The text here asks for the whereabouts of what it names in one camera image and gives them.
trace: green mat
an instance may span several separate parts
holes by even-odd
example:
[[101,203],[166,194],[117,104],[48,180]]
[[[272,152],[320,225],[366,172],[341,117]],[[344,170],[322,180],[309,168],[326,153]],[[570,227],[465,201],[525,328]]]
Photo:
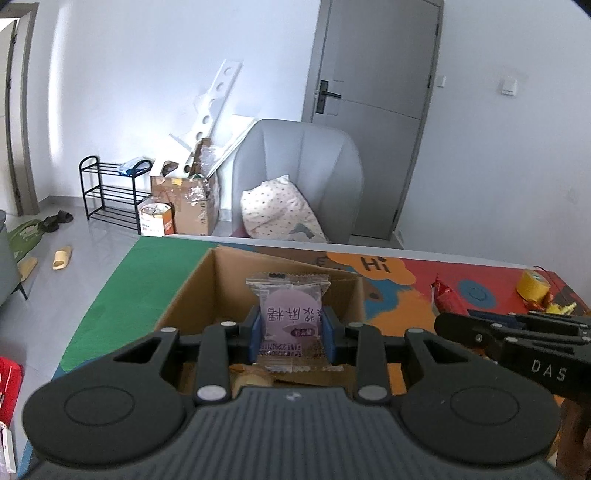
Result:
[[8,243],[14,259],[20,262],[41,241],[44,232],[38,228],[40,220],[29,220],[8,232]]
[[215,244],[141,237],[80,322],[61,359],[63,371],[150,333],[211,247]]

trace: door frame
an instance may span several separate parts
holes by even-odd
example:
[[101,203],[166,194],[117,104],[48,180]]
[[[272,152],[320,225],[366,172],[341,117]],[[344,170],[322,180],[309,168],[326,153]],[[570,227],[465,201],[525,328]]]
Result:
[[[38,3],[34,4],[15,4],[10,3],[5,8],[0,10],[0,18],[22,18],[27,14],[31,14],[31,21],[29,22],[27,31],[25,33],[25,43],[23,52],[23,62],[20,83],[21,91],[18,102],[13,102],[16,109],[10,108],[10,93],[7,95],[7,140],[8,140],[8,162],[10,164],[11,181],[15,189],[15,202],[17,204],[17,211],[19,215],[37,215],[39,213],[39,203],[37,194],[35,192],[35,184],[33,182],[33,170],[31,168],[31,155],[29,152],[29,135],[28,135],[28,119],[27,119],[27,80],[29,70],[29,57],[31,53],[31,43],[33,41],[33,28],[35,26],[35,19],[37,17]],[[20,119],[21,138],[20,141],[12,140],[12,132],[10,129],[11,115]],[[14,164],[14,158],[21,158],[22,163]],[[18,167],[24,172],[24,175],[17,175]]]
[[[392,219],[392,235],[396,230],[400,215],[402,214],[402,207],[406,201],[410,182],[413,178],[414,167],[417,164],[418,153],[421,147],[421,141],[423,139],[423,133],[425,131],[425,124],[427,122],[427,114],[429,107],[431,106],[431,98],[433,96],[433,90],[436,81],[437,73],[437,62],[439,61],[439,46],[441,43],[441,35],[443,33],[443,10],[444,0],[420,0],[428,4],[432,4],[439,9],[439,31],[435,38],[435,45],[433,51],[433,61],[431,62],[431,86],[427,91],[425,97],[425,104],[421,113],[421,122],[418,127],[417,140],[413,148],[413,156],[411,157],[410,165],[408,167],[407,176],[404,180],[404,187],[402,188],[402,195],[398,201],[396,207],[396,214]],[[314,43],[312,45],[312,55],[310,59],[310,69],[308,71],[308,79],[306,81],[306,90],[304,97],[304,107],[302,110],[301,121],[306,123],[312,123],[314,118],[314,111],[316,110],[316,101],[318,98],[319,84],[320,84],[320,69],[322,67],[322,58],[324,56],[324,45],[326,43],[326,36],[328,34],[330,10],[332,8],[333,0],[320,0],[320,9],[318,14],[318,22],[316,23],[316,33],[314,34]]]

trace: pillow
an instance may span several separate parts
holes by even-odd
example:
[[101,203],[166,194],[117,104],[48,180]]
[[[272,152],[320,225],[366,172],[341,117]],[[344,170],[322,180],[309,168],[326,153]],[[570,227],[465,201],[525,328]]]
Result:
[[289,175],[242,192],[240,205],[244,227],[253,238],[327,242],[314,212]]

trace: yellow tape roll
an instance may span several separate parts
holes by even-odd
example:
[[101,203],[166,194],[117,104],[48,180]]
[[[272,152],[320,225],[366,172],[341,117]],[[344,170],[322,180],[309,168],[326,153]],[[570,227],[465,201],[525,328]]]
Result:
[[538,272],[525,270],[519,283],[517,293],[525,300],[533,300],[541,303],[550,291],[550,284]]

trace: red packaging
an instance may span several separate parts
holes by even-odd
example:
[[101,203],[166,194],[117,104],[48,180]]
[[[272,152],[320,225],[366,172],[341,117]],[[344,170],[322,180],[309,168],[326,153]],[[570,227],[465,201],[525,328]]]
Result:
[[439,310],[439,313],[449,312],[467,317],[470,316],[459,295],[451,287],[445,285],[439,279],[439,275],[435,279],[435,283],[431,285],[431,288],[433,289],[433,303],[437,307],[437,310]]
[[17,406],[21,391],[22,368],[8,358],[0,357],[0,421],[7,427],[12,421],[14,407]]

